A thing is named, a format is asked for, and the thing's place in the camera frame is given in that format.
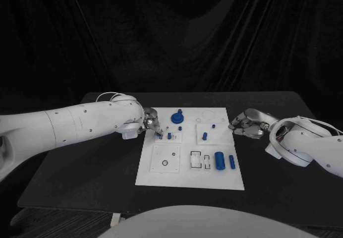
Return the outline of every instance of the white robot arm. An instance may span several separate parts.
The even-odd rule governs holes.
[[[106,102],[0,116],[0,180],[34,155],[116,131],[132,139],[146,129],[163,136],[158,112],[124,94]]]
[[[332,127],[338,135],[312,121]],[[270,132],[270,145],[266,151],[277,158],[306,167],[313,160],[335,175],[343,177],[343,134],[328,123],[305,118],[279,120],[257,109],[247,109],[232,120],[234,134],[260,139]]]

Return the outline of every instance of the floor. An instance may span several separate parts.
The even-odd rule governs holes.
[[[97,238],[110,228],[111,213],[25,208],[12,220],[24,228],[13,238]],[[343,230],[294,226],[320,238],[343,238]]]

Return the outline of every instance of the black table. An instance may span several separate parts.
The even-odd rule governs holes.
[[[83,103],[100,93],[88,93]],[[230,120],[247,109],[280,119],[315,118],[294,92],[130,93],[145,107],[227,107]],[[145,134],[90,140],[49,152],[19,200],[22,207],[139,214],[173,205],[245,211],[284,223],[343,227],[343,179],[313,162],[303,168],[264,151],[269,136],[235,135],[245,191],[136,186]]]

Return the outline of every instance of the white board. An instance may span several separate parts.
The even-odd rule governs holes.
[[[146,132],[136,185],[245,190],[235,142],[228,129],[227,109],[155,109],[159,113],[165,137],[160,140],[152,130]],[[178,113],[179,109],[182,109],[185,119],[181,124],[175,124],[172,115]],[[208,133],[207,141],[199,140],[204,132]],[[176,138],[168,139],[169,133],[176,135]],[[199,170],[191,169],[192,151],[201,152],[202,169]],[[217,152],[224,152],[225,170],[217,170]],[[235,169],[231,169],[230,155],[234,155],[235,158]],[[209,159],[209,170],[205,169],[205,162],[208,164],[205,158]]]

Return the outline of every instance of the white cord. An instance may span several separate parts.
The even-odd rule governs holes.
[[[101,93],[101,94],[100,94],[100,96],[97,97],[96,102],[98,101],[100,97],[101,97],[104,94],[109,94],[109,93],[114,93],[114,96],[111,97],[110,101],[113,100],[113,98],[114,98],[117,95],[126,95],[124,93],[106,92],[106,93]]]
[[[335,126],[332,126],[330,124],[328,124],[326,122],[323,122],[323,121],[320,121],[320,120],[315,120],[315,119],[306,118],[306,117],[302,117],[302,116],[299,116],[299,118],[312,120],[312,121],[315,121],[315,122],[318,122],[318,123],[320,123],[320,124],[329,126],[332,129],[336,130],[338,135],[341,135],[341,133],[343,134],[343,132],[342,132]]]

